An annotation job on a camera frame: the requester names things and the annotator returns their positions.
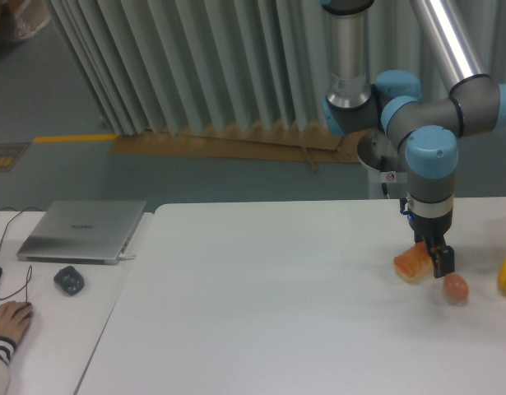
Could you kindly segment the person's hand on mouse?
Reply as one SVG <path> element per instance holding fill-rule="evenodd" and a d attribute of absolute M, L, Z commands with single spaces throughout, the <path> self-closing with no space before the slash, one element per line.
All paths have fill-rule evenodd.
<path fill-rule="evenodd" d="M 0 338 L 18 346 L 33 318 L 29 302 L 8 301 L 0 305 Z"/>

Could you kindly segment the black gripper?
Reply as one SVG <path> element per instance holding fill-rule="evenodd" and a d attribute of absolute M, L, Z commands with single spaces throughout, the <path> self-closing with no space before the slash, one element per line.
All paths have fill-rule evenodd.
<path fill-rule="evenodd" d="M 418 202 L 413 197 L 400 199 L 400 213 L 406 216 L 414 232 L 414 242 L 424 241 L 428 246 L 434 278 L 455 272 L 454 249 L 444 239 L 452 224 L 453 209 L 444 209 L 445 213 L 442 213 L 441 205 Z"/>

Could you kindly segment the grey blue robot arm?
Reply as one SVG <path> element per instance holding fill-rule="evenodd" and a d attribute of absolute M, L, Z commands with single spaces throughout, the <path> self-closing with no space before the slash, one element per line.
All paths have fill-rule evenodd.
<path fill-rule="evenodd" d="M 488 74 L 453 1 L 414 1 L 411 9 L 434 55 L 446 98 L 425 103 L 419 79 L 391 70 L 367 74 L 369 1 L 323 1 L 330 48 L 330 85 L 322 106 L 332 134 L 377 128 L 406 171 L 400 201 L 414 239 L 425 244 L 434 276 L 455 269 L 445 241 L 453 218 L 462 137 L 506 129 L 506 84 Z"/>

